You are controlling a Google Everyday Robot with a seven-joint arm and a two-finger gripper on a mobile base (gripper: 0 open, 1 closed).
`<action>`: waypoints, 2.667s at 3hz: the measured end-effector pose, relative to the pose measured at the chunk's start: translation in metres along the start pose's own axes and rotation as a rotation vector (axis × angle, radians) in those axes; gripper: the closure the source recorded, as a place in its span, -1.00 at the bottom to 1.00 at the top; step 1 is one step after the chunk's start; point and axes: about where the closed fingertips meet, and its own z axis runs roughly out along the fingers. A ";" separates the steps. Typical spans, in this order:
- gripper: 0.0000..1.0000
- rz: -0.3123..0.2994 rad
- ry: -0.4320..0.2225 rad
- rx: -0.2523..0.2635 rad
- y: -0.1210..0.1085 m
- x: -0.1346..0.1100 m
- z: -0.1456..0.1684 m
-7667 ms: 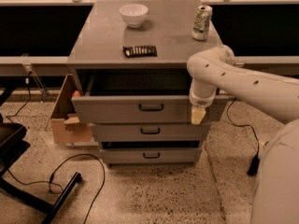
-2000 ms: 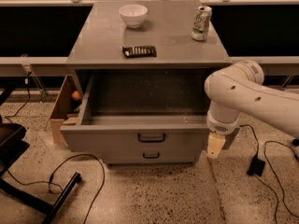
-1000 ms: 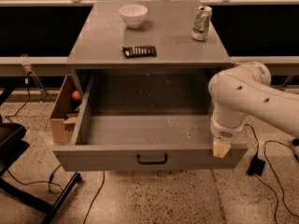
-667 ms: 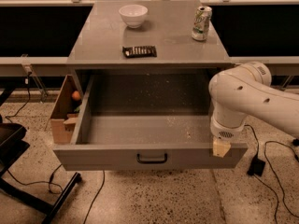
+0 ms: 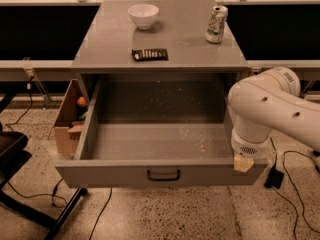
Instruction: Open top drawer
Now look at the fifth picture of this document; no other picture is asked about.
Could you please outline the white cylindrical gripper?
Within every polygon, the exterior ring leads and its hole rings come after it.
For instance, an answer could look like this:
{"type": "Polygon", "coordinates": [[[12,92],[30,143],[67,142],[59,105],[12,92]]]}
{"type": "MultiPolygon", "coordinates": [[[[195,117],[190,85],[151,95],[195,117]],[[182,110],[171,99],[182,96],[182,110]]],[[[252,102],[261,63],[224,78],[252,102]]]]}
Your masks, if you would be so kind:
{"type": "Polygon", "coordinates": [[[253,167],[253,158],[262,156],[269,143],[270,133],[270,128],[253,123],[244,117],[235,119],[231,132],[231,146],[236,152],[235,171],[246,173],[253,167]]]}

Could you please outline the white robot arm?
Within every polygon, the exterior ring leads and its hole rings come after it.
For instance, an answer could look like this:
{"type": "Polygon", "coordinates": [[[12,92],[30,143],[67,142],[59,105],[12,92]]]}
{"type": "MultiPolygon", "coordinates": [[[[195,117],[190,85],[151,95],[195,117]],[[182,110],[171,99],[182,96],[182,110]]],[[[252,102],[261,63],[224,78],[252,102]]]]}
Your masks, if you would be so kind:
{"type": "Polygon", "coordinates": [[[236,171],[253,167],[273,130],[320,151],[320,104],[299,93],[299,78],[286,67],[271,68],[231,87],[228,104],[235,115],[231,146],[236,171]]]}

